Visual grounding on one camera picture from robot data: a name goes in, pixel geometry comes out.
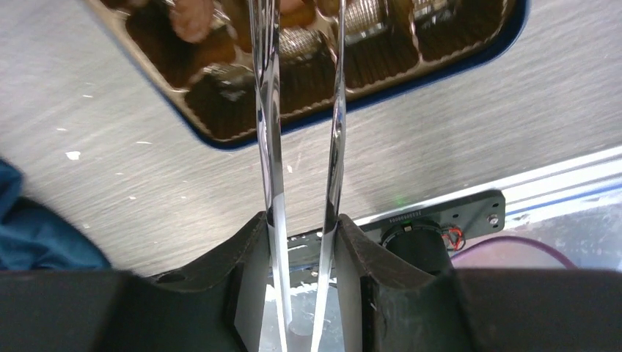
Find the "black plastic bracket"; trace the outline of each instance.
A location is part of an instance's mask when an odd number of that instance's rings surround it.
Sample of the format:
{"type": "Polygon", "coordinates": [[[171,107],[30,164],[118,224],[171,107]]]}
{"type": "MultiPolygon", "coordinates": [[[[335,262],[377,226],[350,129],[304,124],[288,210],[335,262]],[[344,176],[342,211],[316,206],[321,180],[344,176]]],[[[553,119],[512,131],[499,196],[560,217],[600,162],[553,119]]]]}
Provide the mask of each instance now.
{"type": "Polygon", "coordinates": [[[622,274],[460,269],[431,276],[340,216],[346,352],[619,351],[622,274]]]}
{"type": "Polygon", "coordinates": [[[207,254],[151,279],[124,271],[3,273],[1,349],[256,352],[269,257],[259,213],[207,254]]]}
{"type": "Polygon", "coordinates": [[[413,220],[433,221],[440,227],[457,227],[466,239],[498,232],[505,226],[505,197],[489,190],[426,208],[406,211],[361,225],[363,232],[386,232],[413,220]]]}
{"type": "MultiPolygon", "coordinates": [[[[505,198],[499,190],[488,190],[467,197],[450,200],[430,207],[407,210],[386,216],[360,229],[376,243],[383,234],[396,226],[413,221],[431,222],[441,228],[457,227],[464,239],[476,238],[499,232],[505,226],[505,198]]],[[[321,238],[313,230],[289,238],[290,276],[292,285],[317,282],[314,272],[318,270],[321,238]]]]}

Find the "red wire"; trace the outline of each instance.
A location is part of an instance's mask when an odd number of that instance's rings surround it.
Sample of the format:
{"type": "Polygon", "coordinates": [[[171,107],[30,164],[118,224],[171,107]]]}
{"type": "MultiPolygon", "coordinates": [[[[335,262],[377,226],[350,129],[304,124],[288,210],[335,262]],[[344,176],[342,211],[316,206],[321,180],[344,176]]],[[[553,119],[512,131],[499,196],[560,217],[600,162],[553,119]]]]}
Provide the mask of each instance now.
{"type": "Polygon", "coordinates": [[[452,227],[450,229],[447,230],[447,234],[442,236],[443,238],[446,238],[449,243],[451,243],[451,246],[453,247],[454,251],[458,251],[460,249],[460,245],[462,244],[463,241],[463,234],[462,234],[462,230],[460,230],[457,227],[452,227]],[[456,240],[455,242],[452,241],[450,234],[455,234],[456,236],[456,240]]]}

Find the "white speck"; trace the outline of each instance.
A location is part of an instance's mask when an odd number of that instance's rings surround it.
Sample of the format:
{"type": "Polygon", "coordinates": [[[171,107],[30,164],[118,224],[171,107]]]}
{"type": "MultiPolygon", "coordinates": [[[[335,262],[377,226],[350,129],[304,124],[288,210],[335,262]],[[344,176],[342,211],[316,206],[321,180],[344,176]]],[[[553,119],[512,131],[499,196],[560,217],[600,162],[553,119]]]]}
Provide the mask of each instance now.
{"type": "Polygon", "coordinates": [[[298,158],[296,159],[296,167],[294,167],[294,169],[298,170],[298,166],[300,166],[301,158],[302,158],[302,153],[298,153],[298,158]]]}
{"type": "Polygon", "coordinates": [[[65,155],[69,158],[69,160],[80,160],[80,152],[66,152],[65,155]]]}
{"type": "Polygon", "coordinates": [[[303,248],[307,248],[307,245],[306,244],[301,244],[300,246],[294,246],[294,247],[288,248],[288,252],[289,251],[295,251],[297,249],[303,249],[303,248]]]}
{"type": "MultiPolygon", "coordinates": [[[[300,286],[291,288],[290,294],[292,296],[297,296],[302,293],[315,292],[317,290],[318,290],[317,282],[314,282],[312,284],[304,284],[301,282],[300,286]]],[[[266,302],[275,301],[276,299],[277,299],[277,292],[275,291],[274,286],[266,285],[266,302]]]]}
{"type": "Polygon", "coordinates": [[[237,101],[238,99],[240,99],[240,97],[244,95],[244,91],[239,91],[239,92],[222,91],[220,94],[223,98],[226,98],[230,101],[237,101]]]}

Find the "chocolate tray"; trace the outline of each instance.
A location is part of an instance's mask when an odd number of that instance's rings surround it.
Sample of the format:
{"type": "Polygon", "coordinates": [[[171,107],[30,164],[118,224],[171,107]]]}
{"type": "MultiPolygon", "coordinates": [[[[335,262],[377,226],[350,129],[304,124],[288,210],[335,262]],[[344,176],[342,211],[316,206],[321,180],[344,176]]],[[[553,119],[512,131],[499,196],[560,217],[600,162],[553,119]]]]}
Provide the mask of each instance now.
{"type": "MultiPolygon", "coordinates": [[[[246,0],[85,1],[201,140],[221,149],[256,141],[246,0]],[[201,19],[195,12],[189,20],[183,17],[189,4],[208,9],[200,13],[210,16],[197,22],[202,27],[188,27],[188,21],[201,19]],[[187,28],[205,36],[189,36],[182,31],[187,28]]],[[[338,2],[298,1],[281,15],[284,132],[329,118],[332,107],[338,2]]],[[[528,0],[350,1],[344,57],[348,110],[499,56],[519,36],[527,10],[528,0]]]]}

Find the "black cylinder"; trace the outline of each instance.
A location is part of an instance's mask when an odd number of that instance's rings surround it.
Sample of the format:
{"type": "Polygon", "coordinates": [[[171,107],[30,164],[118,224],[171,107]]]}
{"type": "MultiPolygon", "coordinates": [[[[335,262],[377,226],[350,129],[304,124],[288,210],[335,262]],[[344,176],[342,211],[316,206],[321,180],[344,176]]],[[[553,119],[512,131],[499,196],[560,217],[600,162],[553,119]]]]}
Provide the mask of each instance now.
{"type": "Polygon", "coordinates": [[[438,275],[451,268],[441,228],[432,221],[413,221],[392,227],[382,235],[382,246],[410,265],[438,275]]]}

